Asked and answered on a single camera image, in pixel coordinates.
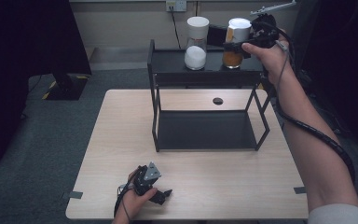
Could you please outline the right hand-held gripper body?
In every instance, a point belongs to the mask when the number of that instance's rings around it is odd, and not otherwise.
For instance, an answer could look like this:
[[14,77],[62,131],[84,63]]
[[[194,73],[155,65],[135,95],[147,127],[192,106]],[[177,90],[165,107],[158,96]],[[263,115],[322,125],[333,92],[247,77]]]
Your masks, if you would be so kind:
[[276,20],[271,15],[271,12],[295,5],[296,0],[292,0],[289,3],[271,7],[261,7],[258,10],[251,11],[250,15],[255,16],[255,19],[251,21],[253,32],[251,33],[249,42],[260,48],[273,47],[282,35],[282,30],[277,27]]

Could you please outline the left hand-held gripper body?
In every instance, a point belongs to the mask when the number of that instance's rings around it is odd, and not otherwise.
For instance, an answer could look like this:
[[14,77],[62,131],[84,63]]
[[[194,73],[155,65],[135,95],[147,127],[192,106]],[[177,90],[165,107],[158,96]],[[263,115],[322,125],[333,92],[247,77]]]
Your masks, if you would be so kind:
[[153,184],[161,177],[161,173],[156,164],[152,161],[148,165],[140,166],[133,178],[133,186],[137,195],[142,196],[150,189]]

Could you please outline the jar of orange powder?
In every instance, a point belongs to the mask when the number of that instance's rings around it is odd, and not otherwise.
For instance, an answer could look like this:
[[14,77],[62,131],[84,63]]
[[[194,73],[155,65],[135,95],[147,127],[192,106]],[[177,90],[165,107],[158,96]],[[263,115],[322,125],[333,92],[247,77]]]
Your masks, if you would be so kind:
[[[244,42],[249,38],[251,23],[244,18],[234,18],[228,22],[227,34],[225,42]],[[223,53],[223,65],[229,69],[235,69],[241,66],[242,55],[233,51],[225,51]]]

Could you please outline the jar of white powder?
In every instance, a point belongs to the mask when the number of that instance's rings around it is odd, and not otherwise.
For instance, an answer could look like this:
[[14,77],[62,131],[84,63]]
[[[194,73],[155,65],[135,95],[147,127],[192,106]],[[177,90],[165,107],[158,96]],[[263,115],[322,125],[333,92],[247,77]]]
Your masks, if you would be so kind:
[[206,64],[208,29],[209,20],[204,17],[191,17],[187,20],[185,65],[190,70],[200,70]]

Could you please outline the black metal two-tier rack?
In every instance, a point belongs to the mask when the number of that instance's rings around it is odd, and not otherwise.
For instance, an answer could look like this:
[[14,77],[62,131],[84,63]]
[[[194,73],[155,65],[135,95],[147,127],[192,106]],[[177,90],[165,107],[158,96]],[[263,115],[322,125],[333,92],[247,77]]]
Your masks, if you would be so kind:
[[[151,41],[147,69],[153,106],[152,135],[157,151],[260,149],[269,134],[265,112],[269,100],[260,101],[256,88],[267,85],[267,71],[254,58],[235,69],[226,68],[221,49],[207,52],[200,70],[185,66],[182,49],[157,49]],[[164,88],[217,94],[195,107],[169,109],[161,103]],[[224,102],[215,105],[213,98]]]

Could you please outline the person's left hand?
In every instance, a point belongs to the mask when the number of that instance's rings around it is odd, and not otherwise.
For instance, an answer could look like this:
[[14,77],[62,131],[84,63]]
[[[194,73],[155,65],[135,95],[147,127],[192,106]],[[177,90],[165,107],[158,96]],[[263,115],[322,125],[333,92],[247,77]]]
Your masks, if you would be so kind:
[[156,188],[152,188],[144,195],[139,196],[133,189],[128,189],[121,199],[115,217],[127,217],[128,219],[133,220],[141,211],[145,203],[148,202],[157,191]]

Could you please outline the person's right hand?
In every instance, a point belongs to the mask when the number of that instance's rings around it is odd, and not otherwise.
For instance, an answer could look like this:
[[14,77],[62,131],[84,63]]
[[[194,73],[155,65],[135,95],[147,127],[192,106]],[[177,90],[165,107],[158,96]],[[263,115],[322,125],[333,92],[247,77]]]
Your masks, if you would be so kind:
[[277,43],[269,48],[263,49],[244,43],[242,49],[254,55],[267,69],[268,80],[277,89],[288,86],[295,78],[293,69],[289,62],[289,43],[283,35],[279,35]]

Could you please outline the black chair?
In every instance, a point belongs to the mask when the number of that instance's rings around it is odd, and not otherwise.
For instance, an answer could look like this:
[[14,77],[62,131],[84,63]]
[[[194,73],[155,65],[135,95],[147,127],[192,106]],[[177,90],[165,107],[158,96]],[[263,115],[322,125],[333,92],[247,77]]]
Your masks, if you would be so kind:
[[226,27],[217,25],[189,25],[186,46],[198,46],[202,49],[222,48],[226,38],[226,30]]

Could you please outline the dark curtain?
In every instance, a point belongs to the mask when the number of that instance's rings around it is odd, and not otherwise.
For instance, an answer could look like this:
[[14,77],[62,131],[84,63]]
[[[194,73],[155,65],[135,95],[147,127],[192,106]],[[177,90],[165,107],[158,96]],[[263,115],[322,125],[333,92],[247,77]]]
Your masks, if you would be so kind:
[[296,66],[311,72],[358,140],[358,0],[298,0]]
[[28,79],[91,73],[69,0],[0,0],[0,160],[20,125]]

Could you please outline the black floor stand base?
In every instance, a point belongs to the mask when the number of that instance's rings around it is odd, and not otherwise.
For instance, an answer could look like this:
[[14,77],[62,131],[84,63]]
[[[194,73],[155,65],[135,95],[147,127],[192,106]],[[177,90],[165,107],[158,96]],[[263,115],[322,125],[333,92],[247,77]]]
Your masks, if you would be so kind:
[[65,73],[53,76],[55,80],[43,95],[44,100],[77,101],[89,80],[86,76],[70,76]]

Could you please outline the white wall socket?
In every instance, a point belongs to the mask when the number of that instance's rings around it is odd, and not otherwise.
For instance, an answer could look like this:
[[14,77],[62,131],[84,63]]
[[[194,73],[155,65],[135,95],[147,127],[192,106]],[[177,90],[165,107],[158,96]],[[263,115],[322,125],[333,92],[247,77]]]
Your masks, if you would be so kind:
[[168,12],[186,12],[187,10],[186,0],[166,0],[165,4]]

